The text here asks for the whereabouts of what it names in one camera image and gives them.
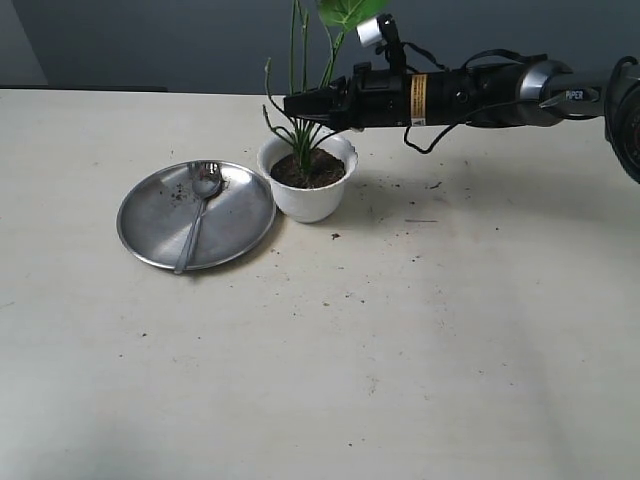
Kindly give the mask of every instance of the metal plate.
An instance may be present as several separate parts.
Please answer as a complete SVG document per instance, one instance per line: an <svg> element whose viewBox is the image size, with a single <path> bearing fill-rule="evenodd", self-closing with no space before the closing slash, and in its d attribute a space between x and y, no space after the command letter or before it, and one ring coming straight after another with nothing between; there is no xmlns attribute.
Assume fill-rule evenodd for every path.
<svg viewBox="0 0 640 480"><path fill-rule="evenodd" d="M247 253L260 243L276 215L271 188L260 175L233 163L216 163L224 186L208 202L187 271L220 265ZM198 200L191 190L187 165L174 165L144 179L118 212L122 243L156 267L175 267L196 213Z"/></svg>

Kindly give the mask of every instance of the spoon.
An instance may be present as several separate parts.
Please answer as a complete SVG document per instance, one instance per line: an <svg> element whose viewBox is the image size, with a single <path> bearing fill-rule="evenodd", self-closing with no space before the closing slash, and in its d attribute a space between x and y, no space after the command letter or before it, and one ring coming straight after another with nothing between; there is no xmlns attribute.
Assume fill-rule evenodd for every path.
<svg viewBox="0 0 640 480"><path fill-rule="evenodd" d="M193 219L187 239L182 247L182 252L178 257L178 262L174 269L174 273L180 275L187 268L195 246L197 244L198 234L200 233L200 225L202 223L202 214L207 206L207 200L213 197L222 186L222 175L220 174L220 167L215 162L205 162L196 164L199 168L195 171L195 178L192 180L193 193L199 198L198 206L196 207L196 216ZM193 166L189 165L189 171L193 172Z"/></svg>

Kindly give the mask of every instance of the wall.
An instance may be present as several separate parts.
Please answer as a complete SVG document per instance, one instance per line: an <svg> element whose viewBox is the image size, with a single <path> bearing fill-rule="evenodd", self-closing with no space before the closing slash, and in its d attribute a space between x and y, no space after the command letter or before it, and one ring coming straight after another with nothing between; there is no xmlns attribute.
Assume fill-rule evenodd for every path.
<svg viewBox="0 0 640 480"><path fill-rule="evenodd" d="M0 0L0 86L46 83L11 0Z"/></svg>
<svg viewBox="0 0 640 480"><path fill-rule="evenodd" d="M273 56L275 89L285 90L290 0L14 3L54 84L262 93L264 61ZM639 49L640 2L633 0L391 0L386 10L397 18L403 39L454 65L478 50L501 47L546 52L575 69L609 68ZM315 78L325 49L326 40L315 35ZM353 63L372 57L352 35L338 71L348 74Z"/></svg>

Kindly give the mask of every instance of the ceramic pot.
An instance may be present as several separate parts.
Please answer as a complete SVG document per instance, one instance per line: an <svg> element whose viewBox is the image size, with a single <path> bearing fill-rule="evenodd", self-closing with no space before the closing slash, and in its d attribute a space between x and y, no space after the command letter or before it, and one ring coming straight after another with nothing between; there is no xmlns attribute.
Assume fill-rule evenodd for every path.
<svg viewBox="0 0 640 480"><path fill-rule="evenodd" d="M345 184L358 164L355 148L340 134L323 141L319 148L342 160L346 174L336 183L310 189L289 187L271 177L270 172L273 166L292 151L287 142L273 136L258 152L258 170L271 184L276 205L282 213L300 223L319 222L338 208L344 196Z"/></svg>

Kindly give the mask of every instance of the spoon handle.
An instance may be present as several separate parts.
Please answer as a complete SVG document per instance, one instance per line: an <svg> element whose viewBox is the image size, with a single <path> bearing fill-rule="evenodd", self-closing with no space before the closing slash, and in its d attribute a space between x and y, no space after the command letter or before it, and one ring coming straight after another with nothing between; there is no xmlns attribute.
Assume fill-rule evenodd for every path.
<svg viewBox="0 0 640 480"><path fill-rule="evenodd" d="M191 228L189 229L189 233L187 234L187 239L184 242L184 246L182 247L182 252L180 252L180 256L178 257L178 262L176 263L176 268L174 269L174 273L176 275L180 275L187 268L187 264L191 260L193 256L194 247L196 245L195 239L198 238L198 233L200 233L200 224L202 221L202 214L204 213L204 208L207 202L203 199L200 199L200 203L198 203L198 208L196 209L196 216L193 219L191 224Z"/></svg>

